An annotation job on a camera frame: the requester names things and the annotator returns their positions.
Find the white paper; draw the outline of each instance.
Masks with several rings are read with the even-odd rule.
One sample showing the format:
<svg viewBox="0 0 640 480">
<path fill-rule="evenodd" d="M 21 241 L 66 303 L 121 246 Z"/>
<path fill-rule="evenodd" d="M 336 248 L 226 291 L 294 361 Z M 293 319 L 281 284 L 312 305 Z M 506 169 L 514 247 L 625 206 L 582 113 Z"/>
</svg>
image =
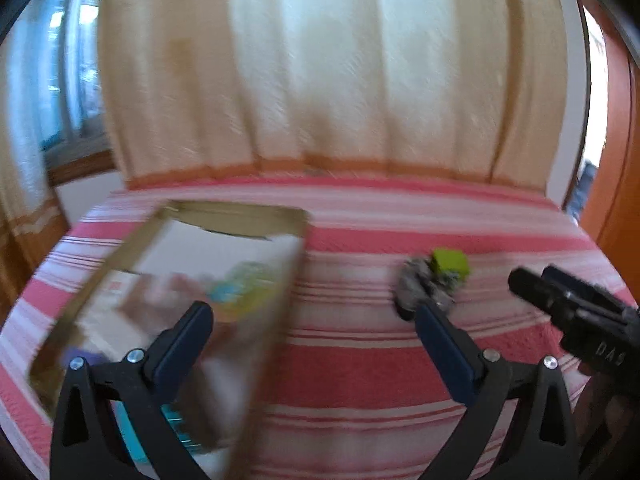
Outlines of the white paper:
<svg viewBox="0 0 640 480">
<path fill-rule="evenodd" d="M 172 219 L 142 254 L 135 271 L 155 276 L 180 272 L 193 279 L 209 275 L 221 280 L 242 262 L 260 262 L 274 270 L 287 267 L 299 253 L 301 243 L 293 235 L 260 240 L 212 233 Z"/>
</svg>

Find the pink object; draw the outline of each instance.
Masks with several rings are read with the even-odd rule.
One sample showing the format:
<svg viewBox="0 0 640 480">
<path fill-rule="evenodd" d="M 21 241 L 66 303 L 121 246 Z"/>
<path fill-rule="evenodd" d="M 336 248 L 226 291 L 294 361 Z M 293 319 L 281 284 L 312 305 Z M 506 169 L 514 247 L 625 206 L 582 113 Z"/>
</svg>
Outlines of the pink object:
<svg viewBox="0 0 640 480">
<path fill-rule="evenodd" d="M 471 275 L 451 320 L 480 348 L 537 362 L 555 355 L 572 401 L 586 378 L 559 333 L 512 296 L 507 276 L 556 264 L 631 297 L 606 257 L 540 195 L 442 180 L 235 179 L 121 192 L 88 213 L 40 266 L 0 335 L 0 425 L 27 466 L 48 478 L 50 422 L 26 375 L 55 316 L 121 240 L 168 198 L 289 205 L 310 212 L 298 313 L 274 377 L 254 478 L 413 479 L 462 416 L 412 326 L 390 303 L 408 254 L 468 255 Z M 513 406 L 474 476 L 490 467 Z"/>
</svg>

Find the curtain fold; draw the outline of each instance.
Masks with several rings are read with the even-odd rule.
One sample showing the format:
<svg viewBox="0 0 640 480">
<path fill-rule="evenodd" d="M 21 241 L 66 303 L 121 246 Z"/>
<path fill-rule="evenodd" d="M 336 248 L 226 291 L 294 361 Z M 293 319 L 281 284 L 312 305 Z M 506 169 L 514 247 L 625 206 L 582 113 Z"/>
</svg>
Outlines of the curtain fold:
<svg viewBox="0 0 640 480">
<path fill-rule="evenodd" d="M 313 169 L 545 188 L 559 0 L 103 0 L 98 20 L 132 187 Z"/>
<path fill-rule="evenodd" d="M 68 229 L 50 190 L 38 107 L 25 53 L 34 48 L 40 0 L 32 0 L 0 44 L 0 326 L 34 270 Z"/>
</svg>

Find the striped tablecloth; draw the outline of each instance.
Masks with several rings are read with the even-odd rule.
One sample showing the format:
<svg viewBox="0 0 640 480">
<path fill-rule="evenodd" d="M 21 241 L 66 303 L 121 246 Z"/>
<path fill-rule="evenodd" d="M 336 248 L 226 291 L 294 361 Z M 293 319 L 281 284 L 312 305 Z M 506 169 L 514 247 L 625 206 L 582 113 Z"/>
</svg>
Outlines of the striped tablecloth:
<svg viewBox="0 0 640 480">
<path fill-rule="evenodd" d="M 306 266 L 267 407 L 254 478 L 415 479 L 463 413 L 449 399 L 410 324 L 390 304 L 408 254 L 460 248 L 472 269 L 450 318 L 481 348 L 512 360 L 558 357 L 572 400 L 585 377 L 548 318 L 507 288 L 513 267 L 554 263 L 631 301 L 587 235 L 546 199 L 495 186 L 433 180 L 233 180 L 114 194 L 37 270 L 0 335 L 0 425 L 26 465 L 48 478 L 50 421 L 26 383 L 30 361 L 63 305 L 105 256 L 167 198 L 290 205 L 310 212 Z M 508 406 L 474 472 L 486 472 Z"/>
</svg>

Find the metal screw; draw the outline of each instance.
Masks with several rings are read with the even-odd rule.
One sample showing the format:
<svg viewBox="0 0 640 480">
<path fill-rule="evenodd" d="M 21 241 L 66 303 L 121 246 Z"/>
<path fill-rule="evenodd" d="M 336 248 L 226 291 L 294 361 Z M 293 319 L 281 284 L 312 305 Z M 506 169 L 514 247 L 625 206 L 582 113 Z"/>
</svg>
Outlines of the metal screw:
<svg viewBox="0 0 640 480">
<path fill-rule="evenodd" d="M 555 370 L 556 368 L 558 368 L 558 360 L 552 355 L 546 356 L 544 359 L 542 359 L 542 362 L 547 368 L 549 368 L 549 370 Z"/>
<path fill-rule="evenodd" d="M 140 348 L 136 348 L 127 354 L 127 361 L 130 363 L 139 363 L 145 356 L 145 351 Z"/>
<path fill-rule="evenodd" d="M 74 357 L 69 362 L 69 368 L 71 368 L 72 370 L 79 370 L 83 365 L 84 359 L 82 359 L 81 357 Z"/>
<path fill-rule="evenodd" d="M 482 357 L 484 357 L 490 363 L 495 363 L 500 360 L 500 352 L 494 350 L 493 348 L 487 348 L 482 352 Z"/>
</svg>

